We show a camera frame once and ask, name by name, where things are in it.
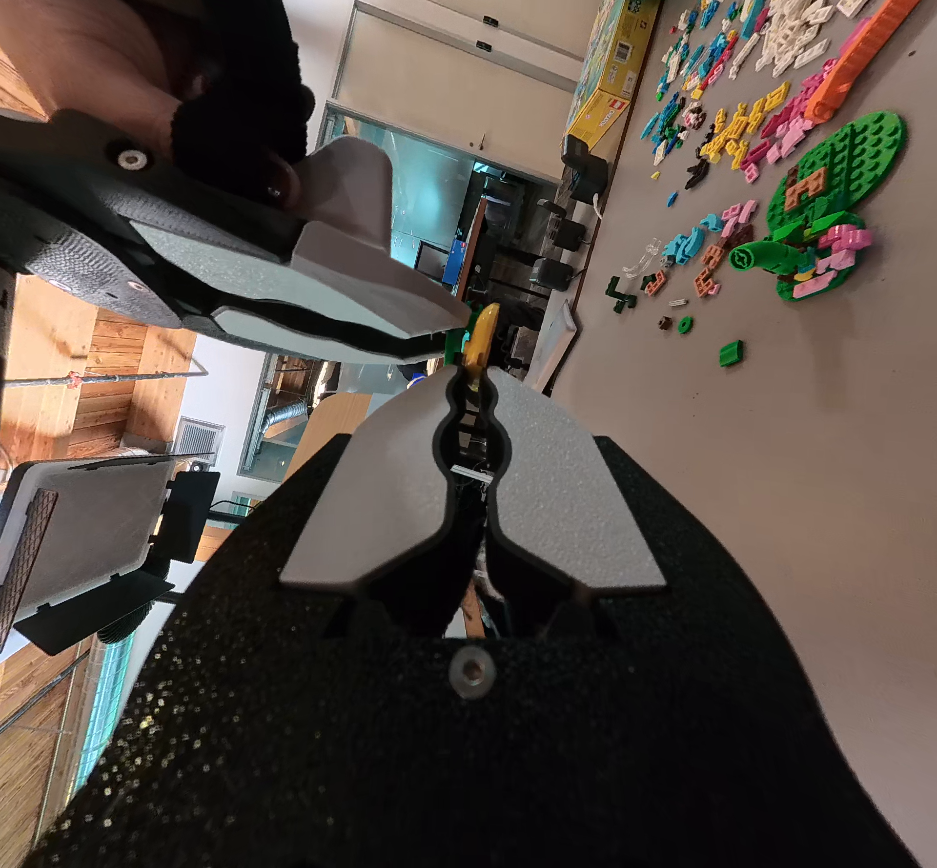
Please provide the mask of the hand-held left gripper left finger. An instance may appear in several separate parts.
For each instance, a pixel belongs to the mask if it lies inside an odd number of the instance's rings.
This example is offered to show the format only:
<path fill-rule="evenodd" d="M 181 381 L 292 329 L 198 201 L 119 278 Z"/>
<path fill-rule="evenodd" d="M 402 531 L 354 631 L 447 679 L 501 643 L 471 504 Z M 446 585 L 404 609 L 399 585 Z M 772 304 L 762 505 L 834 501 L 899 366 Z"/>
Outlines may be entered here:
<path fill-rule="evenodd" d="M 443 435 L 466 370 L 443 367 L 358 426 L 280 573 L 284 586 L 352 594 L 451 533 L 456 489 Z"/>

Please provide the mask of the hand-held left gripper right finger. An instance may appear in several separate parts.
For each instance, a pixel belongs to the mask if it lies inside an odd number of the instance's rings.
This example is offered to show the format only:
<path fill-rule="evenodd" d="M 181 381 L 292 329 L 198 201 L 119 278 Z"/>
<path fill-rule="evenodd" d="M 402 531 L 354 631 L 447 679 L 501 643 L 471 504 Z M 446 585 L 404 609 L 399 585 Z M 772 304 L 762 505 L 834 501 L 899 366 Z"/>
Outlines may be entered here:
<path fill-rule="evenodd" d="M 487 381 L 505 449 L 489 496 L 498 544 L 588 595 L 663 590 L 662 570 L 592 434 L 506 372 L 490 370 Z"/>

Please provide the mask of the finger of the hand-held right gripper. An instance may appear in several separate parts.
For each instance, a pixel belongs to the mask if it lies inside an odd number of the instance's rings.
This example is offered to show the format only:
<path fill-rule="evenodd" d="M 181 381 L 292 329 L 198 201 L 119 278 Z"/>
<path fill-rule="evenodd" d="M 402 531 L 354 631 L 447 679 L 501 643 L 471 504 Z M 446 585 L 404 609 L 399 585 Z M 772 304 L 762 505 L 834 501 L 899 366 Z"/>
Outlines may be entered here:
<path fill-rule="evenodd" d="M 434 359 L 444 354 L 448 335 L 392 335 L 275 300 L 222 300 L 208 316 L 238 342 L 341 363 L 395 365 Z"/>
<path fill-rule="evenodd" d="M 306 222 L 287 262 L 198 240 L 194 232 L 132 227 L 159 256 L 222 294 L 211 312 L 245 341 L 349 341 L 304 321 L 264 317 L 264 304 L 409 341 L 463 328 L 467 305 L 391 255 L 392 162 L 377 145 L 342 136 L 296 166 Z"/>

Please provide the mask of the yellow round disc brick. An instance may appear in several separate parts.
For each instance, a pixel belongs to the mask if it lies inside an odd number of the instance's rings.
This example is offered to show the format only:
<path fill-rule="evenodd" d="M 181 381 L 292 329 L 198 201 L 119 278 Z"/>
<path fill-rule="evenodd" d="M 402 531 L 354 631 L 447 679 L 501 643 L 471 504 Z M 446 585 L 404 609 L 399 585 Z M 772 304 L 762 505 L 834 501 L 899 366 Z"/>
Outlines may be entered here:
<path fill-rule="evenodd" d="M 500 305 L 496 302 L 485 307 L 475 321 L 471 335 L 463 349 L 463 368 L 468 387 L 477 393 L 486 373 L 491 347 L 498 327 Z"/>

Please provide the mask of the person's right hand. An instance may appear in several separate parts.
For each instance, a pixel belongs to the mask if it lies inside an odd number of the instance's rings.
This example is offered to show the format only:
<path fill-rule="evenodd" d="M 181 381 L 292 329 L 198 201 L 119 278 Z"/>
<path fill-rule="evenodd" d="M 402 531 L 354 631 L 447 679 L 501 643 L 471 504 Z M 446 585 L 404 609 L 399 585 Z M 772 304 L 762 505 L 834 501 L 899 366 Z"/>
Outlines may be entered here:
<path fill-rule="evenodd" d="M 273 136 L 270 88 L 183 65 L 124 0 L 1 0 L 2 50 L 49 115 L 109 124 L 209 186 L 297 213 L 299 174 Z"/>

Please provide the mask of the wooden book stand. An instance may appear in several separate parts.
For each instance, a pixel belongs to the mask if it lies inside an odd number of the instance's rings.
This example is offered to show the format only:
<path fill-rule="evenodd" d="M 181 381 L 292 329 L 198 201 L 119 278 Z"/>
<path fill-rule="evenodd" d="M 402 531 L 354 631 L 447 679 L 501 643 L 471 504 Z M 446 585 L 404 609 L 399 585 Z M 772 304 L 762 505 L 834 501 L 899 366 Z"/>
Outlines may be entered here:
<path fill-rule="evenodd" d="M 283 482 L 293 476 L 312 456 L 337 435 L 348 435 L 381 405 L 386 396 L 371 393 L 335 393 L 319 403 L 306 423 Z"/>

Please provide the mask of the grey plastic pouch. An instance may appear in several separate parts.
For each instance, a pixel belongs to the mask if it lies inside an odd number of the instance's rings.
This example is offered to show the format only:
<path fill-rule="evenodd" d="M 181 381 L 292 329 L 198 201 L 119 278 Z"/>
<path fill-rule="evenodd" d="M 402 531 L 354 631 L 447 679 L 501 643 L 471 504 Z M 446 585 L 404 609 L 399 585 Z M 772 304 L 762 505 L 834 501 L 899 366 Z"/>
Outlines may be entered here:
<path fill-rule="evenodd" d="M 549 325 L 541 331 L 535 351 L 536 362 L 531 363 L 531 387 L 549 394 L 556 373 L 579 334 L 579 325 L 570 308 L 569 300 L 561 303 Z"/>

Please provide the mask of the vent grille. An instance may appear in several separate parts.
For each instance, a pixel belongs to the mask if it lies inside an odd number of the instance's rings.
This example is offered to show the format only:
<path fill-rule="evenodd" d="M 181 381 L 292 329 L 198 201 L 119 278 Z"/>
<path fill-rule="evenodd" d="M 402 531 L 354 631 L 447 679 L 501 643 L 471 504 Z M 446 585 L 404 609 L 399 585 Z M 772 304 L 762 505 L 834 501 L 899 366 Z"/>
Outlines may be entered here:
<path fill-rule="evenodd" d="M 225 432 L 224 426 L 182 416 L 171 445 L 171 453 L 214 465 L 223 445 Z"/>

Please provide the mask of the white cabinet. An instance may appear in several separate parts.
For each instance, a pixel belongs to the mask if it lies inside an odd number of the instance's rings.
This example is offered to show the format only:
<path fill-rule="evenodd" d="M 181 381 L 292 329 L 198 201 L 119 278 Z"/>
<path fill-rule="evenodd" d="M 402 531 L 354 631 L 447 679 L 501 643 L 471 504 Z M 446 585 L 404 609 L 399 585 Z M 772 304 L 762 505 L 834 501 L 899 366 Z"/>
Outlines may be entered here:
<path fill-rule="evenodd" d="M 602 0 L 353 0 L 331 101 L 556 182 Z"/>

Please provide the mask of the light blue bricks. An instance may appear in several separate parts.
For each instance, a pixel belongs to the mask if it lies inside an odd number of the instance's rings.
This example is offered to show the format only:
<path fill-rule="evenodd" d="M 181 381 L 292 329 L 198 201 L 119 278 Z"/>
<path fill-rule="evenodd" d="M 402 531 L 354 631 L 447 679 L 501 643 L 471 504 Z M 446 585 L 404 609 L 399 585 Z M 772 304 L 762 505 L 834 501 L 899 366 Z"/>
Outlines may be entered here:
<path fill-rule="evenodd" d="M 662 250 L 662 268 L 687 264 L 699 252 L 707 233 L 722 231 L 723 227 L 724 221 L 720 215 L 708 214 L 689 233 L 676 235 Z"/>

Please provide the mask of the studio light on stand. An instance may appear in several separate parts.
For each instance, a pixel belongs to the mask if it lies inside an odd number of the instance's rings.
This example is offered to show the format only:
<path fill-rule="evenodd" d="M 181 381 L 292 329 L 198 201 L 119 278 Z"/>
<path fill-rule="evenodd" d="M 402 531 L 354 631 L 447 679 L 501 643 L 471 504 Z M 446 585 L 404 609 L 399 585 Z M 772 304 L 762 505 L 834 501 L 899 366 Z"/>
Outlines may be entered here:
<path fill-rule="evenodd" d="M 155 604 L 176 604 L 219 474 L 185 455 L 32 461 L 1 509 L 1 645 L 18 633 L 53 656 L 90 636 L 115 643 Z"/>

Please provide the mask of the yellow cardboard box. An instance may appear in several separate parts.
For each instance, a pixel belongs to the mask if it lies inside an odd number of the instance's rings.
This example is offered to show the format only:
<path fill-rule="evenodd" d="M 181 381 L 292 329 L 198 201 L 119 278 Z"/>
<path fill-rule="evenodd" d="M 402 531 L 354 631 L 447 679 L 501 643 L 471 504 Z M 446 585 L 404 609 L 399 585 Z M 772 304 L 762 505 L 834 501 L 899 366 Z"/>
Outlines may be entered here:
<path fill-rule="evenodd" d="M 662 0 L 602 0 L 565 134 L 593 148 L 636 92 Z"/>

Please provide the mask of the green plant brick model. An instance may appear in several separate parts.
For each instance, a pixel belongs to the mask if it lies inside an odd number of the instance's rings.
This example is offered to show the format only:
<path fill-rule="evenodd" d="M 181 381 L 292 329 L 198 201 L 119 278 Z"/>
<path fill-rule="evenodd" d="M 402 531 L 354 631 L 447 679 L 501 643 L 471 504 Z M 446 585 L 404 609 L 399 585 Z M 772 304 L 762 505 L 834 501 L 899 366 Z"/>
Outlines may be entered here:
<path fill-rule="evenodd" d="M 775 281 L 779 299 L 800 303 L 843 286 L 873 244 L 856 212 L 893 170 L 907 139 L 895 112 L 849 122 L 807 152 L 779 182 L 767 235 L 732 248 L 729 265 Z"/>

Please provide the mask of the pile of assorted colourful bricks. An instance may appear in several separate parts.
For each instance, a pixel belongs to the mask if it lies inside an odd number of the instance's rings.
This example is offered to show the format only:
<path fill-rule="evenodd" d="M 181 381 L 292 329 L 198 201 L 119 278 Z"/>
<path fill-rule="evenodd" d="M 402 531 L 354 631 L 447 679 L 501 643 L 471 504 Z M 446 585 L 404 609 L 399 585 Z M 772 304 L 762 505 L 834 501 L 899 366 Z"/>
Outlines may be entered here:
<path fill-rule="evenodd" d="M 754 68 L 779 78 L 824 57 L 824 25 L 854 18 L 871 0 L 694 0 L 671 28 L 655 89 L 661 108 L 640 138 L 649 141 L 656 168 L 685 146 L 707 120 L 704 95 L 721 78 L 734 81 L 755 54 Z"/>

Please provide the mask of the orange brick separator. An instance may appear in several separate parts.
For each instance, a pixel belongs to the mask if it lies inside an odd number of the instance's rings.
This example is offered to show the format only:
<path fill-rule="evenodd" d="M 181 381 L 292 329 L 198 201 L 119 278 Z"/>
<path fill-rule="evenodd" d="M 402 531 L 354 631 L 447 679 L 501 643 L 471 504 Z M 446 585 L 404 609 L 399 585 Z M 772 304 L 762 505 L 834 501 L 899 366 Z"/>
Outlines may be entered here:
<path fill-rule="evenodd" d="M 921 0 L 886 0 L 882 7 L 850 41 L 817 90 L 804 117 L 813 124 L 829 121 L 842 106 L 863 71 L 882 50 Z"/>

